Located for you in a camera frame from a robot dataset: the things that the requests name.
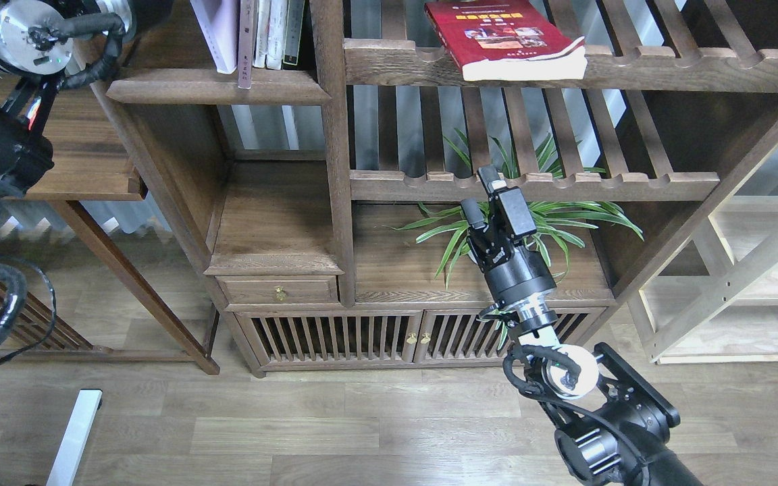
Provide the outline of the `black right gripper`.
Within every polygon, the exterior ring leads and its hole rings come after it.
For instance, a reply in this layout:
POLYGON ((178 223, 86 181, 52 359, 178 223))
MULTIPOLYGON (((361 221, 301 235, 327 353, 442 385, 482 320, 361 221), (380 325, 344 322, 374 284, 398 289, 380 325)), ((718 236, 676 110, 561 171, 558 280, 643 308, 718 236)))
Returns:
POLYGON ((484 274, 495 308, 519 318, 555 318, 544 297, 556 289, 550 269, 538 251, 514 240, 537 233, 522 191, 509 187, 493 165, 477 169, 488 195, 494 224, 488 225, 475 198, 462 200, 473 257, 484 274))

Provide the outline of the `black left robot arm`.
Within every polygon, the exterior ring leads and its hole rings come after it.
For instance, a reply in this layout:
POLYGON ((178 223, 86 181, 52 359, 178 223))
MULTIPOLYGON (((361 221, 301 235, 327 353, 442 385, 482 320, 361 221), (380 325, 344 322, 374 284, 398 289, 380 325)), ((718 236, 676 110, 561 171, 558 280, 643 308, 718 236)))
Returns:
POLYGON ((0 213, 55 165, 43 136, 56 96, 111 79, 124 44, 163 24, 170 1, 0 1, 0 73, 19 81, 0 105, 0 213))

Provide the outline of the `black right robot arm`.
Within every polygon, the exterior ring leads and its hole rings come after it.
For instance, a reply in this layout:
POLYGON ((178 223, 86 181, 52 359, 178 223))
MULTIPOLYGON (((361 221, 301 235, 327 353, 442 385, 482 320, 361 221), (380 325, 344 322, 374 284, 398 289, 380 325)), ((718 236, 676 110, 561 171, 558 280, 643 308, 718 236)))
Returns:
POLYGON ((544 300, 556 284, 542 255, 527 246, 537 228, 522 191, 491 165, 478 176, 489 213, 472 198, 462 208, 467 242, 494 299, 479 317, 505 326, 503 371, 555 425, 571 476, 584 485, 700 484, 667 447, 680 422, 677 409, 611 346, 589 351, 559 341, 558 317, 544 300))

